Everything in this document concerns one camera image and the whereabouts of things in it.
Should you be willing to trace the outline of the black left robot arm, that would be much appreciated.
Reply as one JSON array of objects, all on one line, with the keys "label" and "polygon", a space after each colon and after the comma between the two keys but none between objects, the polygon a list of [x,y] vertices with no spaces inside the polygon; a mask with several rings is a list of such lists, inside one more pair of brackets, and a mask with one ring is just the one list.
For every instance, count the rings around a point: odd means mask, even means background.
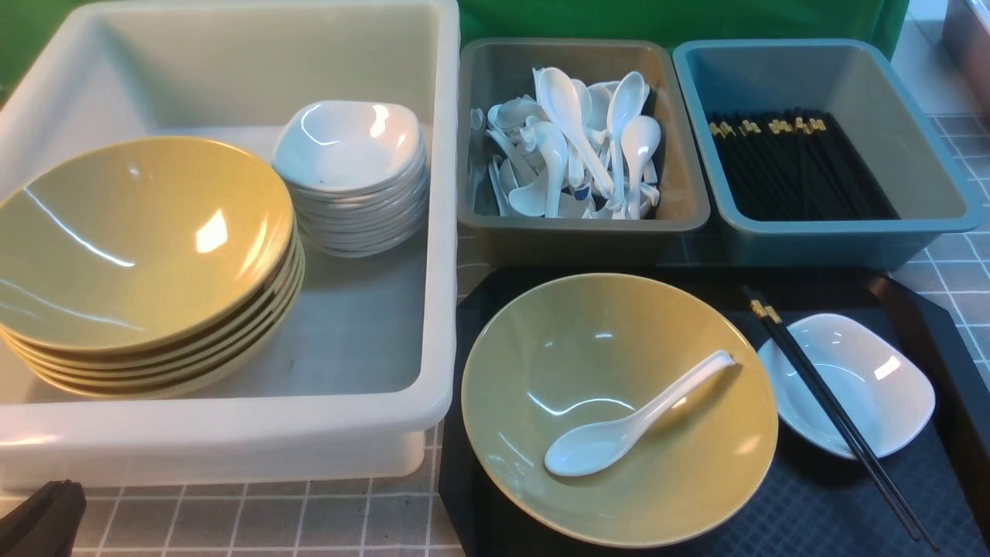
[{"label": "black left robot arm", "polygon": [[2,556],[70,556],[87,507],[84,487],[49,482],[1,519]]}]

